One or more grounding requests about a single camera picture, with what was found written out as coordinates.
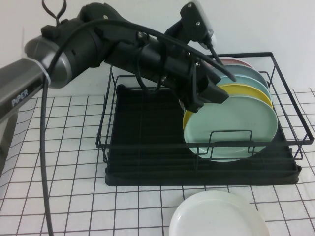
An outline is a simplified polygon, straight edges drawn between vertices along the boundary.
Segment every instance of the grid pattern tablecloth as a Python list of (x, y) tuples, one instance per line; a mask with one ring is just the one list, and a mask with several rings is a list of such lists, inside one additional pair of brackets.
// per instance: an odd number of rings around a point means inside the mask
[[(315, 93), (293, 92), (315, 133)], [(303, 147), (296, 185), (110, 187), (104, 183), (102, 153), (95, 147), (103, 100), (48, 99), (46, 162), (56, 235), (167, 236), (176, 207), (192, 194), (211, 190), (234, 193), (253, 204), (272, 236), (315, 235), (315, 145)], [(0, 235), (47, 234), (39, 167), (40, 102), (33, 98), (19, 112), (0, 178)], [(303, 136), (297, 116), (288, 115), (297, 136)]]

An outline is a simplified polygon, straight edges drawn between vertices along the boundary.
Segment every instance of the black cable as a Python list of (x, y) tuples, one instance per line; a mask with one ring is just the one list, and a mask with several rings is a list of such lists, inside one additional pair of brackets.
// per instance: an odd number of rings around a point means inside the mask
[[(57, 16), (52, 13), (46, 6), (44, 0), (42, 0), (42, 6), (44, 10), (56, 19), (57, 26), (60, 24), (59, 19), (65, 13), (67, 8), (66, 0), (63, 0), (63, 6)], [(40, 130), (39, 130), (39, 147), (40, 147), (40, 171), (41, 171), (41, 181), (43, 186), (43, 199), (44, 199), (44, 208), (46, 216), (46, 224), (49, 236), (54, 236), (53, 225), (51, 221), (50, 206), (49, 206), (49, 193), (48, 193), (48, 184), (47, 184), (47, 172), (46, 172), (46, 155), (45, 155), (45, 131), (46, 131), (46, 105), (47, 105), (47, 93), (48, 93), (48, 81), (47, 78), (43, 78), (43, 91), (42, 91), (42, 100), (41, 100), (41, 110), (40, 110)]]
[[(44, 0), (42, 0), (43, 7), (46, 10), (47, 7), (44, 3)], [(57, 17), (49, 10), (46, 10), (48, 14), (53, 16), (57, 23), (59, 22), (60, 14), (57, 15)], [(223, 74), (227, 75), (229, 78), (233, 80), (234, 75), (231, 74), (229, 71), (224, 69), (224, 67), (217, 62), (213, 61), (203, 53), (199, 52), (198, 50), (170, 37), (163, 33), (160, 33), (156, 30), (140, 26), (137, 24), (133, 24), (126, 21), (116, 21), (116, 20), (95, 20), (88, 23), (85, 23), (78, 27), (72, 34), (68, 37), (68, 39), (59, 47), (59, 49), (56, 51), (48, 69), (47, 72), (49, 75), (52, 74), (52, 72), (55, 69), (55, 66), (57, 64), (57, 61), (63, 51), (65, 50), (66, 46), (71, 42), (71, 40), (76, 37), (81, 31), (98, 25), (114, 25), (114, 26), (121, 26), (130, 28), (136, 31), (141, 31), (146, 34), (152, 35), (156, 38), (158, 38), (161, 41), (165, 41), (168, 43), (171, 43), (173, 45), (176, 45), (178, 47), (183, 48), (185, 51), (190, 52), (192, 56), (195, 56), (196, 58), (199, 58), (201, 60), (204, 60), (205, 62), (212, 65), (214, 68), (218, 69)], [(43, 196), (44, 196), (44, 206), (45, 206), (45, 213), (46, 213), (46, 221), (47, 221), (47, 229), (49, 236), (53, 236), (53, 228), (52, 228), (52, 222), (51, 222), (51, 215), (50, 215), (50, 207), (49, 207), (49, 196), (48, 196), (48, 186), (47, 186), (47, 173), (46, 173), (46, 160), (45, 160), (45, 117), (46, 117), (46, 103), (47, 103), (47, 92), (48, 92), (48, 83), (46, 81), (46, 78), (43, 81), (43, 94), (42, 94), (42, 103), (41, 103), (41, 116), (40, 116), (40, 161), (41, 161), (41, 173), (42, 173), (42, 185), (43, 185)]]
[(161, 32), (158, 32), (154, 29), (150, 29), (144, 26), (140, 26), (131, 22), (126, 22), (126, 21), (116, 21), (116, 20), (95, 20), (95, 21), (90, 21), (88, 23), (85, 23), (81, 26), (79, 26), (75, 31), (72, 32), (72, 34), (68, 37), (68, 39), (63, 43), (63, 45), (61, 45), (59, 47), (59, 49), (56, 51), (54, 58), (51, 61), (51, 64), (48, 68), (48, 73), (50, 74), (59, 57), (61, 56), (61, 54), (63, 53), (63, 51), (65, 50), (66, 46), (69, 44), (69, 42), (71, 42), (71, 40), (76, 37), (81, 31), (90, 28), (90, 27), (94, 27), (94, 26), (98, 26), (98, 25), (114, 25), (114, 26), (121, 26), (121, 27), (126, 27), (126, 28), (130, 28), (136, 31), (140, 31), (140, 32), (144, 32), (146, 34), (152, 35), (156, 38), (158, 38), (161, 41), (164, 42), (168, 42), (171, 43), (173, 45), (176, 45), (178, 47), (183, 48), (185, 51), (190, 52), (192, 56), (195, 56), (196, 58), (199, 58), (201, 60), (204, 60), (205, 62), (207, 62), (208, 64), (210, 64), (211, 66), (213, 66), (214, 68), (216, 68), (218, 71), (222, 72), (223, 74), (225, 74), (226, 76), (228, 76), (231, 80), (235, 81), (235, 77), (232, 73), (230, 73), (229, 71), (227, 71), (222, 65), (218, 64), (216, 61), (213, 61), (211, 58), (209, 58), (208, 56), (204, 55), (203, 53), (199, 52), (198, 50), (192, 48), (191, 46), (188, 46), (184, 43), (182, 43), (181, 41), (174, 39), (168, 35), (165, 35)]
[(43, 94), (41, 99), (40, 110), (40, 130), (39, 130), (39, 146), (40, 146), (40, 170), (41, 181), (43, 186), (44, 208), (47, 222), (48, 235), (53, 236), (53, 225), (51, 222), (49, 195), (47, 185), (47, 173), (46, 173), (46, 157), (45, 157), (45, 131), (46, 131), (46, 104), (47, 104), (48, 82), (47, 78), (43, 80)]
[(140, 68), (139, 68), (139, 61), (140, 61), (140, 56), (142, 53), (142, 50), (144, 49), (144, 47), (141, 47), (138, 49), (138, 52), (135, 56), (135, 73), (134, 75), (136, 76), (137, 82), (140, 85), (140, 87), (142, 88), (142, 90), (144, 91), (145, 94), (147, 95), (152, 95), (155, 94), (159, 91), (160, 87), (161, 87), (161, 83), (162, 83), (162, 76), (159, 77), (159, 80), (157, 81), (157, 86), (153, 91), (150, 91), (146, 85), (143, 83), (142, 78), (141, 78), (141, 74), (140, 74)]

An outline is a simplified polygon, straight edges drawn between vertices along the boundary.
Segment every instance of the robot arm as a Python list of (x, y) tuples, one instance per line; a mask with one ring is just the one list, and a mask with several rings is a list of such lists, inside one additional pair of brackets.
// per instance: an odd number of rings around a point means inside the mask
[[(212, 36), (213, 31), (209, 30), (198, 4), (186, 4), (181, 16), (165, 35), (183, 44), (191, 40), (205, 44), (205, 40)], [(111, 6), (92, 3), (83, 7), (77, 18), (63, 20), (58, 26), (43, 27), (41, 36), (26, 44), (25, 53), (48, 68), (60, 46), (76, 29), (84, 23), (104, 19), (127, 22)], [(62, 88), (86, 69), (98, 67), (102, 62), (139, 73), (157, 83), (160, 81), (193, 112), (197, 112), (204, 102), (222, 103), (228, 98), (227, 93), (216, 86), (220, 78), (204, 61), (144, 32), (110, 24), (78, 32), (59, 57), (50, 75), (50, 88)], [(218, 69), (233, 80), (223, 66)], [(0, 69), (0, 122), (35, 95), (42, 88), (43, 79), (40, 66), (28, 59), (20, 59)]]

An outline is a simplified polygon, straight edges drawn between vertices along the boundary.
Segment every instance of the teal plate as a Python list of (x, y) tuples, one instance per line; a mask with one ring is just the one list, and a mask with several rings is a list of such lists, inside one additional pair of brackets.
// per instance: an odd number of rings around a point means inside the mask
[[(262, 77), (262, 75), (259, 72), (255, 71), (253, 68), (245, 66), (245, 65), (239, 65), (239, 64), (238, 65), (225, 65), (225, 68), (234, 75), (245, 75), (259, 81), (269, 90), (267, 81), (264, 79), (264, 77)], [(226, 76), (225, 74), (223, 74), (222, 72), (218, 71), (215, 68), (213, 69), (213, 71), (220, 77)]]
[[(252, 141), (272, 141), (278, 129), (278, 118), (274, 110), (263, 101), (250, 97), (232, 95), (222, 104), (206, 103), (188, 120), (184, 138), (186, 143), (208, 143), (213, 131), (251, 130)], [(211, 142), (219, 141), (249, 141), (249, 131), (214, 132)], [(218, 162), (235, 161), (236, 158), (247, 158), (252, 155), (253, 147), (215, 147), (212, 158), (222, 158)], [(255, 147), (258, 152), (265, 147)], [(199, 148), (199, 156), (210, 158), (211, 148)]]
[[(245, 76), (245, 75), (237, 75), (237, 74), (235, 75), (235, 78), (236, 78), (236, 83), (249, 85), (249, 86), (252, 86), (256, 89), (259, 89), (264, 94), (266, 94), (271, 101), (271, 96), (270, 96), (269, 90), (265, 87), (265, 85), (263, 85), (258, 80), (255, 80), (255, 79), (248, 77), (248, 76)], [(225, 85), (225, 84), (231, 84), (231, 83), (233, 83), (233, 82), (231, 82), (230, 78), (227, 76), (224, 76), (224, 77), (221, 77), (221, 81), (217, 83), (217, 86)]]

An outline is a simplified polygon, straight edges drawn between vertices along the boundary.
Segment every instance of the black metal dish rack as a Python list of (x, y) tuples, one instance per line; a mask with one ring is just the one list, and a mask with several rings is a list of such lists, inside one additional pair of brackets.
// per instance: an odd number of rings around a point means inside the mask
[[(275, 110), (286, 120), (286, 130), (293, 136), (286, 139), (279, 122), (278, 131), (271, 142), (229, 141), (186, 144), (182, 127), (183, 111), (178, 99), (168, 89), (154, 96), (146, 96), (138, 87), (118, 85), (119, 79), (132, 75), (113, 75), (112, 67), (107, 94), (96, 139), (96, 146), (103, 151), (107, 163), (105, 182), (111, 186), (126, 185), (274, 185), (294, 184), (301, 167), (295, 160), (303, 159), (302, 145), (313, 143), (312, 133), (294, 100), (294, 97), (272, 53), (245, 53), (220, 55), (235, 58), (265, 58), (273, 62), (271, 75), (261, 71), (273, 95)], [(277, 93), (274, 76), (278, 76), (286, 93)], [(290, 104), (284, 104), (282, 96), (288, 96)], [(305, 135), (300, 136), (290, 122), (286, 106), (299, 117)], [(266, 146), (256, 153), (254, 148)], [(200, 158), (191, 147), (248, 147), (251, 156), (231, 162), (218, 162)]]

